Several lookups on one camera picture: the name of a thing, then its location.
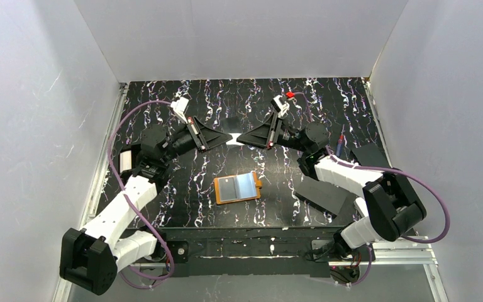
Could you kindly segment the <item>orange card holder wallet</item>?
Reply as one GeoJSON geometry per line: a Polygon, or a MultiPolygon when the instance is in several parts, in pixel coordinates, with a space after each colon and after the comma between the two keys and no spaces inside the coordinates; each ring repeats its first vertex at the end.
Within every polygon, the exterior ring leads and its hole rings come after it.
{"type": "Polygon", "coordinates": [[[255,172],[217,177],[213,184],[217,204],[250,201],[261,196],[262,181],[255,172]]]}

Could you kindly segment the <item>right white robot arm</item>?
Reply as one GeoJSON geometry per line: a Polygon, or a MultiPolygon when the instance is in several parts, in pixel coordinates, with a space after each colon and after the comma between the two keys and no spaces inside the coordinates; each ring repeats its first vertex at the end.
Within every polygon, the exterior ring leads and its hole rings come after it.
{"type": "Polygon", "coordinates": [[[399,171],[354,165],[328,155],[328,132],[321,123],[311,122],[297,130],[274,113],[236,140],[258,148],[280,145],[300,151],[297,163],[305,176],[338,186],[366,202],[368,215],[334,234],[334,252],[344,254],[378,240],[393,242],[426,217],[425,207],[399,171]]]}

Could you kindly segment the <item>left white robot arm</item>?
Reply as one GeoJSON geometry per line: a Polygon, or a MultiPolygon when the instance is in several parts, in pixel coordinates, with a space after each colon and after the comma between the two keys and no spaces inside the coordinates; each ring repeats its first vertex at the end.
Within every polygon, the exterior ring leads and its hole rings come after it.
{"type": "Polygon", "coordinates": [[[59,274],[96,295],[104,294],[117,274],[166,246],[157,231],[122,234],[138,213],[164,188],[172,159],[197,150],[205,152],[231,140],[195,117],[188,117],[173,135],[160,125],[147,128],[140,141],[121,149],[130,155],[129,166],[116,169],[125,184],[116,197],[80,230],[68,229],[62,238],[59,274]]]}

